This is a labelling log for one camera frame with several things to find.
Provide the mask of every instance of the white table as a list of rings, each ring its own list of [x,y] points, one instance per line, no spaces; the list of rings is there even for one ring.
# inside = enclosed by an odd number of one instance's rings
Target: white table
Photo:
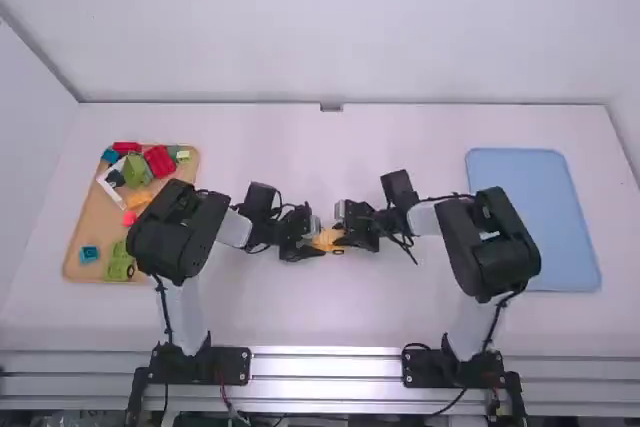
[[[437,195],[467,189],[464,156],[473,147],[558,150],[587,219],[602,290],[526,293],[504,315],[497,347],[525,382],[535,381],[525,385],[534,413],[640,412],[640,387],[619,382],[640,381],[640,324],[633,321],[640,196],[604,107],[176,107],[100,104],[77,118],[0,314],[0,348],[13,351],[0,364],[31,372],[29,380],[5,379],[4,393],[13,398],[0,398],[0,408],[43,405],[61,392],[65,405],[86,406],[90,385],[102,396],[89,402],[92,408],[124,405],[128,373],[146,362],[157,339],[154,294],[140,286],[68,283],[61,264],[97,158],[114,140],[138,139],[197,146],[199,187],[240,201],[251,180],[266,182],[285,202],[308,200],[325,224],[341,198],[382,207],[379,176],[392,170],[406,168],[422,196]],[[268,400],[287,398],[298,399],[290,408],[301,411],[430,412],[451,398],[448,391],[408,391],[398,380],[398,349],[413,341],[436,345],[462,295],[440,239],[418,239],[414,252],[419,266],[387,242],[377,255],[351,249],[283,265],[273,251],[249,257],[217,245],[201,275],[202,297],[214,341],[259,354],[250,386],[234,391],[245,408],[278,411],[282,403]],[[36,375],[61,370],[104,376],[56,384]],[[274,380],[279,375],[287,378]],[[347,380],[313,380],[326,376]],[[596,378],[609,382],[589,382]],[[193,389],[176,391],[186,396],[181,408],[221,408],[212,401],[215,390]],[[160,391],[151,393],[156,405]],[[465,399],[456,412],[479,411],[479,392]]]

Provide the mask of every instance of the black cable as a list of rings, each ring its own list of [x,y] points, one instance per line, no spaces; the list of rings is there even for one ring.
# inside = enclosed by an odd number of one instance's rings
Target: black cable
[[[422,202],[439,202],[441,200],[448,199],[471,199],[475,200],[476,196],[472,194],[459,194],[458,192],[452,192],[449,195],[440,195],[438,197],[427,197],[426,199],[420,199],[418,203]]]
[[[166,325],[165,334],[169,337],[169,343],[173,344],[173,329],[171,328],[171,320],[169,318],[169,308],[167,307],[167,295],[165,291],[167,290],[162,280],[158,274],[151,274],[151,277],[157,282],[158,286],[156,287],[156,292],[160,293],[160,303],[162,304],[162,315],[164,316],[164,323]],[[164,384],[164,407],[162,409],[162,417],[160,418],[160,425],[162,425],[162,420],[164,419],[165,414],[167,413],[167,406],[169,405],[169,384]]]
[[[375,219],[374,217],[361,216],[361,217],[358,217],[358,219],[370,220],[371,222],[373,222],[373,224],[376,226],[376,228],[380,232],[382,232],[387,239],[389,239],[391,242],[393,242],[394,244],[399,246],[404,251],[404,253],[409,256],[409,258],[413,261],[413,263],[418,265],[418,261],[413,256],[413,252],[411,252],[411,247],[413,247],[415,245],[415,243],[413,242],[413,239],[411,238],[411,236],[407,236],[407,234],[403,232],[402,233],[402,240],[400,240],[396,236],[391,234],[389,231],[387,231],[387,229],[385,229],[382,226],[382,224],[380,222],[378,222],[378,220]]]
[[[463,388],[460,393],[458,395],[455,396],[455,398],[449,402],[447,405],[445,405],[443,408],[441,408],[440,410],[436,410],[435,412],[431,412],[430,414],[427,414],[425,416],[423,416],[423,418],[425,419],[431,419],[433,417],[437,417],[439,415],[444,414],[447,410],[449,410],[450,408],[452,408],[454,405],[456,405],[460,399],[462,399],[462,397],[464,396],[464,394],[467,393],[467,390],[469,390],[468,387]]]
[[[162,304],[162,315],[164,316],[164,323],[166,325],[164,333],[169,337],[169,343],[173,344],[173,329],[171,328],[171,320],[169,319],[169,309],[167,307],[167,296],[165,291],[167,290],[158,274],[151,274],[151,277],[156,281],[158,286],[156,292],[160,293],[160,302]]]
[[[493,334],[495,333],[496,327],[498,325],[498,320],[500,319],[500,313],[502,309],[507,306],[507,303],[513,299],[516,295],[520,295],[524,289],[519,289],[514,292],[511,292],[509,295],[504,297],[500,302],[496,304],[496,311],[493,314],[493,319],[491,320],[491,326],[489,327],[489,332],[487,333],[487,337],[482,342],[482,351],[486,352],[489,348],[489,345],[493,343]]]
[[[507,306],[508,302],[511,299],[513,299],[515,296],[520,295],[523,292],[523,290],[524,289],[519,289],[519,290],[516,290],[514,292],[511,292],[509,295],[504,297],[502,300],[500,300],[496,304],[496,311],[495,311],[495,313],[493,315],[493,319],[491,320],[491,326],[489,327],[489,331],[487,332],[487,336],[485,337],[484,341],[482,342],[482,350],[481,350],[482,353],[486,352],[487,349],[489,348],[489,345],[491,345],[491,343],[493,342],[493,334],[495,333],[496,327],[498,325],[498,320],[500,319],[500,313]],[[420,342],[412,342],[410,344],[407,344],[407,345],[404,346],[404,349],[407,349],[407,348],[410,348],[410,347],[419,347],[419,348],[424,349],[424,350],[431,350],[431,347],[429,347],[426,344],[422,344]],[[467,390],[469,390],[469,388],[468,387],[464,387],[460,391],[460,393],[458,395],[456,395],[455,398],[451,402],[449,402],[447,405],[445,405],[440,410],[436,410],[435,412],[432,412],[431,414],[425,415],[424,418],[428,419],[428,418],[437,417],[438,415],[444,414],[446,411],[448,411],[454,405],[456,405],[460,401],[460,399],[462,399],[462,397],[467,392]]]
[[[278,420],[276,420],[276,423],[273,424],[271,427],[278,427],[282,423],[285,417],[286,415],[283,415],[282,417],[280,417]]]
[[[162,417],[160,417],[160,425],[167,414],[167,406],[169,405],[169,384],[164,384],[164,407],[162,408]]]

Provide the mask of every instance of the blue mat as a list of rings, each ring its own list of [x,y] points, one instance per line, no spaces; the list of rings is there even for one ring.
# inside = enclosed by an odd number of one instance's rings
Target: blue mat
[[[594,292],[601,278],[565,158],[553,150],[472,149],[472,192],[502,187],[540,249],[542,271],[528,290]]]

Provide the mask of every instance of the cork board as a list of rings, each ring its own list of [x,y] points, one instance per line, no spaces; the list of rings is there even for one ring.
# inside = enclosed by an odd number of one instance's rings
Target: cork board
[[[153,145],[143,145],[142,151],[153,147]],[[139,192],[142,189],[151,191],[153,194],[160,192],[169,179],[176,178],[193,183],[200,163],[200,153],[191,146],[182,145],[181,150],[189,150],[191,160],[186,163],[176,165],[176,171],[162,179],[153,179],[149,185],[141,189],[130,189],[126,185],[115,190],[126,199],[129,195]],[[128,227],[122,225],[124,211],[107,195],[104,189],[95,181],[95,178],[109,168],[107,162],[100,160],[96,169],[94,180],[91,182],[89,192],[84,201],[80,218],[76,224],[73,237],[69,242],[67,254],[63,264],[63,275],[71,282],[109,282],[104,279],[104,274],[109,264],[113,244],[127,237]],[[145,206],[141,206],[134,211],[140,214]],[[100,258],[97,261],[83,264],[80,262],[80,249],[86,245],[95,245],[100,251]],[[135,269],[133,277],[127,284],[144,284],[147,276]]]

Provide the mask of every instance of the lego brick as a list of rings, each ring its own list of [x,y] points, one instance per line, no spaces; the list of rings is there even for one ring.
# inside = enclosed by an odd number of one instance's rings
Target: lego brick
[[[109,282],[126,282],[135,273],[134,259],[127,254],[125,241],[113,244],[109,265],[104,273],[104,280]]]
[[[176,159],[179,163],[189,162],[191,160],[191,152],[188,150],[181,150],[176,154]]]
[[[120,159],[120,154],[113,149],[107,149],[102,153],[102,160],[109,165],[115,164]]]
[[[130,152],[142,152],[142,146],[137,142],[114,142],[111,148],[120,155],[127,155]]]
[[[95,245],[85,245],[80,249],[80,263],[88,264],[100,258],[100,251]]]
[[[164,145],[151,147],[144,153],[144,158],[149,164],[151,172],[158,179],[166,177],[176,170],[176,164]]]
[[[167,152],[169,152],[169,156],[174,160],[174,162],[178,161],[176,156],[180,150],[182,150],[182,147],[179,145],[167,145]]]
[[[136,192],[129,198],[127,198],[127,208],[133,210],[142,205],[148,204],[153,200],[153,194],[148,190],[143,190],[142,192]]]
[[[122,175],[127,183],[127,187],[136,189],[141,185],[148,185],[152,177],[149,176],[150,171],[146,165],[146,161],[139,154],[127,155],[124,166],[122,167]]]

